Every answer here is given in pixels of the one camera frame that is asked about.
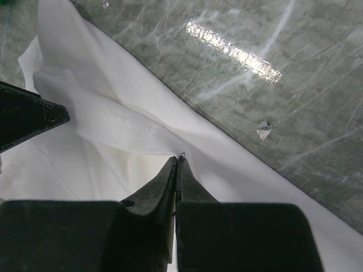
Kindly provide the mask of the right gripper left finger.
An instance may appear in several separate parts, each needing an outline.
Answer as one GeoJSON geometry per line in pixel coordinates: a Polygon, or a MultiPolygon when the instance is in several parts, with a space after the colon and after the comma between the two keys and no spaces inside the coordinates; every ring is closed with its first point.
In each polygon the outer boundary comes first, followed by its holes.
{"type": "Polygon", "coordinates": [[[2,271],[166,271],[172,261],[176,158],[115,201],[1,205],[2,271]]]}

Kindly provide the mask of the white t-shirt with red print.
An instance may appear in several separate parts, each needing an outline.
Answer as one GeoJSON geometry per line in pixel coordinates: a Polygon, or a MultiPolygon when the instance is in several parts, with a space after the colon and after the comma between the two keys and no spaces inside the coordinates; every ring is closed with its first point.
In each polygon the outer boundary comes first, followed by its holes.
{"type": "Polygon", "coordinates": [[[325,271],[362,270],[358,232],[195,113],[71,2],[39,2],[19,64],[26,88],[71,120],[1,156],[3,199],[119,200],[185,152],[217,199],[295,204],[325,271]]]}

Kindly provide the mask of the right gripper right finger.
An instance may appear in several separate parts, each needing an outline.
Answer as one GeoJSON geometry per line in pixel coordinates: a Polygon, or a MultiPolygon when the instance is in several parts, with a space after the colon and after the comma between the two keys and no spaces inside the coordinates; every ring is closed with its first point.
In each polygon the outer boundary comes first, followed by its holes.
{"type": "Polygon", "coordinates": [[[176,242],[179,271],[323,270],[299,207],[219,202],[185,157],[176,170],[176,242]]]}

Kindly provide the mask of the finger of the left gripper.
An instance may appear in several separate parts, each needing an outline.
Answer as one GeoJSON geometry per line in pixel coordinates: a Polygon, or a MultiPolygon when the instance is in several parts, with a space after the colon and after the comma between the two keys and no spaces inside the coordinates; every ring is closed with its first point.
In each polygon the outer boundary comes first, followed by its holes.
{"type": "Polygon", "coordinates": [[[69,112],[63,105],[1,82],[2,152],[69,121],[69,112]]]}

